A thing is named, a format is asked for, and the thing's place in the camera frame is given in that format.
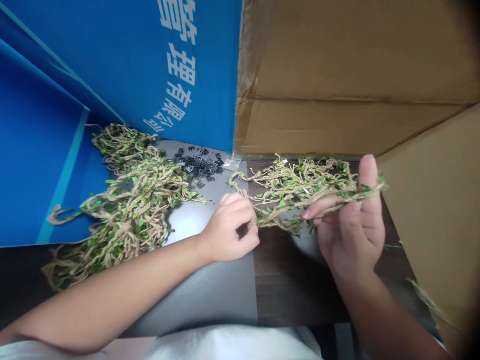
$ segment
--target tangled vine garland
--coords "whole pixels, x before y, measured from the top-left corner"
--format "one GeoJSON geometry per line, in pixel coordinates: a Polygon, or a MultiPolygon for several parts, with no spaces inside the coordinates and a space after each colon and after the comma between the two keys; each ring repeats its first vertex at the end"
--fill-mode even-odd
{"type": "Polygon", "coordinates": [[[108,190],[92,194],[80,212],[60,220],[58,216],[68,210],[57,205],[48,218],[54,225],[83,213],[98,219],[90,226],[89,238],[54,251],[53,261],[42,269],[52,288],[68,288],[161,246],[173,232],[166,222],[168,210],[190,200],[206,203],[189,191],[188,175],[181,166],[160,157],[161,150],[150,145],[153,140],[154,136],[118,124],[94,136],[103,162],[119,178],[108,180],[108,190]]]}
{"type": "Polygon", "coordinates": [[[334,158],[322,158],[314,161],[312,158],[298,160],[298,165],[282,160],[279,155],[274,165],[247,177],[242,172],[235,172],[229,185],[235,188],[244,197],[257,202],[257,224],[260,228],[278,226],[282,230],[300,236],[305,220],[294,215],[290,219],[280,220],[279,216],[294,209],[305,209],[319,199],[329,195],[337,195],[339,201],[333,207],[325,210],[319,218],[333,213],[347,203],[358,202],[371,197],[385,187],[383,176],[378,179],[378,185],[370,188],[359,186],[358,175],[352,175],[350,164],[334,158]],[[246,190],[240,189],[235,179],[254,182],[266,189],[255,197],[246,190]],[[274,205],[262,209],[261,205],[274,205]]]}

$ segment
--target brown cardboard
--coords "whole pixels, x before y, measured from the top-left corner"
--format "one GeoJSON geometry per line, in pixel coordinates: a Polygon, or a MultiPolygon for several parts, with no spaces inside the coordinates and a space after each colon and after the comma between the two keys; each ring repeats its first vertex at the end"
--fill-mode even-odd
{"type": "Polygon", "coordinates": [[[449,0],[245,0],[239,94],[476,104],[480,67],[449,0]]]}
{"type": "Polygon", "coordinates": [[[235,152],[378,155],[479,102],[453,4],[244,0],[235,152]]]}
{"type": "Polygon", "coordinates": [[[239,155],[379,155],[459,113],[461,105],[248,100],[237,112],[239,155]]]}
{"type": "Polygon", "coordinates": [[[479,134],[477,105],[378,159],[418,283],[456,328],[434,317],[456,355],[480,314],[479,134]]]}

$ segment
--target sleeve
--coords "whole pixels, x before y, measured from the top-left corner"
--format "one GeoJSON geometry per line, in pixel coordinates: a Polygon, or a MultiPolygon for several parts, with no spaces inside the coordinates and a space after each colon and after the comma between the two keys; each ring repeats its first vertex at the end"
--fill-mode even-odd
{"type": "Polygon", "coordinates": [[[39,341],[20,341],[0,346],[0,360],[107,360],[104,353],[75,356],[39,341]]]}

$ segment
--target hand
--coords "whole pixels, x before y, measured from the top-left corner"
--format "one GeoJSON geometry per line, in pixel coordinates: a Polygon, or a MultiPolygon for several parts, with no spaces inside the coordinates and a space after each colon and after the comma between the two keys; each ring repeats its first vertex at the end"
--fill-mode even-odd
{"type": "Polygon", "coordinates": [[[210,262],[243,258],[260,244],[257,214],[250,200],[239,193],[225,194],[205,230],[199,235],[210,262]],[[248,233],[240,239],[237,229],[248,224],[248,233]]]}
{"type": "MultiPolygon", "coordinates": [[[[363,157],[358,183],[374,188],[378,177],[374,156],[363,157]]],[[[341,201],[337,196],[320,199],[305,211],[303,218],[314,219],[341,201]]],[[[320,251],[336,280],[358,282],[374,273],[385,243],[380,192],[361,202],[349,203],[340,211],[314,222],[320,251]]]]}

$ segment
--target white shirt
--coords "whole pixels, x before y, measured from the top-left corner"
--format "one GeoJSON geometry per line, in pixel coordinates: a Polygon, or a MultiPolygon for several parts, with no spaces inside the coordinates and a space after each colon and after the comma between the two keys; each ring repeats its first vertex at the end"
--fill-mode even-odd
{"type": "MultiPolygon", "coordinates": [[[[105,353],[74,356],[38,341],[0,347],[0,360],[105,360],[105,353]]],[[[323,360],[306,327],[209,326],[158,337],[145,360],[323,360]]]]}

